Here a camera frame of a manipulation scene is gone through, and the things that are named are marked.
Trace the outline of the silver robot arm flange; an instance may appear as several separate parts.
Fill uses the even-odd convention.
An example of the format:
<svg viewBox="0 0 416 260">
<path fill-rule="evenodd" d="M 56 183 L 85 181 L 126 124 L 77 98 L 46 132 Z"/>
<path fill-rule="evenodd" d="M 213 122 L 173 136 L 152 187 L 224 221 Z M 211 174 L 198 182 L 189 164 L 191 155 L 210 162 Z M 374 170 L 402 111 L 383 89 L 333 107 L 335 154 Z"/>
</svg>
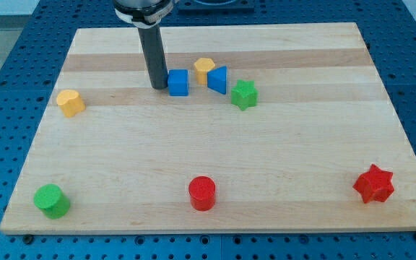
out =
<svg viewBox="0 0 416 260">
<path fill-rule="evenodd" d="M 178 0 L 113 0 L 117 17 L 141 29 L 158 25 Z"/>
</svg>

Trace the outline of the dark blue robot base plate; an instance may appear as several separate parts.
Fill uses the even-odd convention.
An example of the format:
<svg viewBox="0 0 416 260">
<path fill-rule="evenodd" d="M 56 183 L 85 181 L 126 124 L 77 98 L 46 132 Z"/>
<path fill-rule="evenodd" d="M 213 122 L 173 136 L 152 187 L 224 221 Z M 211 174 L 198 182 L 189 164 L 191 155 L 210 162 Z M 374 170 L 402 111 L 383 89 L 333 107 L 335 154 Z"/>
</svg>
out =
<svg viewBox="0 0 416 260">
<path fill-rule="evenodd" d="M 179 12 L 253 11 L 255 0 L 179 0 Z"/>
</svg>

